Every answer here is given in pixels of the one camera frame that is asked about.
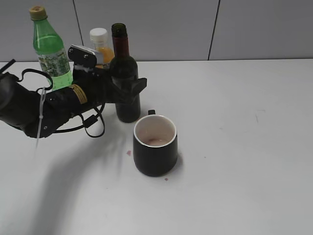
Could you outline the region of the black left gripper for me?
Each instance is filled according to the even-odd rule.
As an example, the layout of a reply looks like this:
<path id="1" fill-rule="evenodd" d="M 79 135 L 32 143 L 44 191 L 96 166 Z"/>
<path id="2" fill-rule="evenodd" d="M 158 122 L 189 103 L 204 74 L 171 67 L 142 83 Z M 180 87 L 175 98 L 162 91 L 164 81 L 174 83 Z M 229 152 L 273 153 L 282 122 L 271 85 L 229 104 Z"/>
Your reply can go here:
<path id="1" fill-rule="evenodd" d="M 146 88 L 147 78 L 117 79 L 108 69 L 94 68 L 91 71 L 73 69 L 73 84 L 78 85 L 87 96 L 88 103 L 132 104 Z"/>

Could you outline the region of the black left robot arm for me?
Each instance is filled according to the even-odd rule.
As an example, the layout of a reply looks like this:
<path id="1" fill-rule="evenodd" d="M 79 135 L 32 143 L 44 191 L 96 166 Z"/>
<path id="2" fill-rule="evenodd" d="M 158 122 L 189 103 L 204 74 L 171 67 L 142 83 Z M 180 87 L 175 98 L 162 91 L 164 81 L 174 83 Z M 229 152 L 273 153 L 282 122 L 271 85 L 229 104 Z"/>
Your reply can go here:
<path id="1" fill-rule="evenodd" d="M 123 80 L 126 89 L 113 83 L 108 70 L 73 71 L 73 83 L 41 97 L 29 91 L 20 79 L 8 72 L 0 76 L 0 119 L 23 131 L 31 138 L 46 138 L 54 133 L 65 133 L 60 127 L 75 116 L 95 110 L 96 114 L 82 121 L 72 131 L 89 128 L 99 119 L 106 103 L 131 104 L 147 86 L 147 79 Z"/>

